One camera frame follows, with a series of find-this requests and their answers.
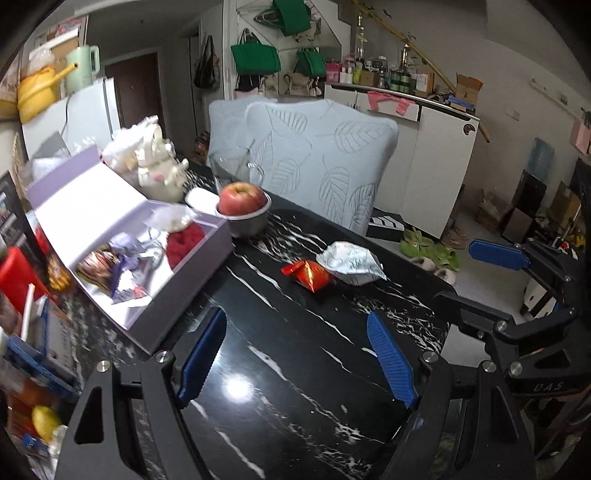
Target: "glass cup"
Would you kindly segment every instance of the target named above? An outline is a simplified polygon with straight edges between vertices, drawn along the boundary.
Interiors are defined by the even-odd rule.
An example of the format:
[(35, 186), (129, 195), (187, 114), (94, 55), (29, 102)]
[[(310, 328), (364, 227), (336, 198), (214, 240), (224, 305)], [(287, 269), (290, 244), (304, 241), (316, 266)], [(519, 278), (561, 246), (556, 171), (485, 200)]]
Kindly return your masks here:
[(247, 148), (226, 148), (210, 152), (209, 164), (212, 168), (217, 193), (235, 181), (245, 181), (260, 187), (265, 172), (251, 161), (251, 152)]

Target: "leaf-patterned chair cover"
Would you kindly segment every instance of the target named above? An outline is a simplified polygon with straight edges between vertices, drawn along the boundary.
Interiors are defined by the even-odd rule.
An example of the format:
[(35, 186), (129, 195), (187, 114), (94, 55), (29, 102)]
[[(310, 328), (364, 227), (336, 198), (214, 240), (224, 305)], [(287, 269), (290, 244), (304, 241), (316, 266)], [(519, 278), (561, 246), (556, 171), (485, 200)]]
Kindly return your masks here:
[(262, 187), (365, 235), (398, 125), (331, 100), (246, 109)]
[(251, 95), (237, 100), (214, 100), (209, 104), (210, 140), (209, 151), (226, 148), (248, 148), (252, 135), (245, 122), (246, 107), (254, 102), (277, 103), (277, 99)]

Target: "box lid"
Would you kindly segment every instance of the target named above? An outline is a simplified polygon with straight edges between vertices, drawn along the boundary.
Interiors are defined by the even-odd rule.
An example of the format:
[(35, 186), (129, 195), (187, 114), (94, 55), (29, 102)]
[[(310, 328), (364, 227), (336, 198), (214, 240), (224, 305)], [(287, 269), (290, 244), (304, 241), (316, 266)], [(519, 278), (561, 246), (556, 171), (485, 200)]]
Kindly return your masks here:
[(96, 147), (66, 160), (32, 184), (27, 195), (43, 232), (67, 268), (74, 268), (105, 232), (147, 202), (100, 161)]

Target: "refrigerator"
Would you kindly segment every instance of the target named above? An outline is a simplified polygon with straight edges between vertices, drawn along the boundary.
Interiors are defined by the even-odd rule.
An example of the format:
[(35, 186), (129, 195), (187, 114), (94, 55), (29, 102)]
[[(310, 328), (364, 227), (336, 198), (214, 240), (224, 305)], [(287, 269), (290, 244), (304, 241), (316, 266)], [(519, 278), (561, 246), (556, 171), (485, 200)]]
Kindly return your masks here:
[(115, 81), (105, 77), (65, 97), (22, 126), (29, 158), (56, 131), (72, 154), (96, 144), (102, 150), (121, 128)]

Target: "candy wrapper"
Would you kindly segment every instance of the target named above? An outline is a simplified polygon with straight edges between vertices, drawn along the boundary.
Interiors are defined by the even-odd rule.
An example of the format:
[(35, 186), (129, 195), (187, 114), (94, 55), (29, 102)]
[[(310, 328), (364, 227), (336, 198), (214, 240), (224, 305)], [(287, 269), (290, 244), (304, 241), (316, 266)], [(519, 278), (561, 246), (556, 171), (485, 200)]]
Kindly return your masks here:
[(377, 257), (367, 248), (348, 242), (335, 242), (316, 255), (316, 261), (331, 275), (357, 287), (373, 282), (387, 280)]
[(111, 294), (111, 277), (113, 268), (119, 263), (109, 245), (102, 245), (90, 252), (76, 266), (77, 275), (83, 280), (99, 288), (103, 293)]
[(312, 293), (327, 286), (331, 280), (329, 273), (312, 260), (300, 260), (287, 265), (281, 269), (281, 273), (295, 278)]
[(127, 302), (128, 307), (141, 307), (150, 303), (152, 298), (146, 286), (163, 255), (164, 248), (158, 241), (150, 242), (142, 253), (121, 255), (113, 272), (113, 303)]
[(113, 303), (139, 307), (151, 300), (146, 287), (163, 256), (164, 247), (157, 239), (140, 242), (133, 235), (119, 233), (78, 263), (76, 273), (109, 295)]

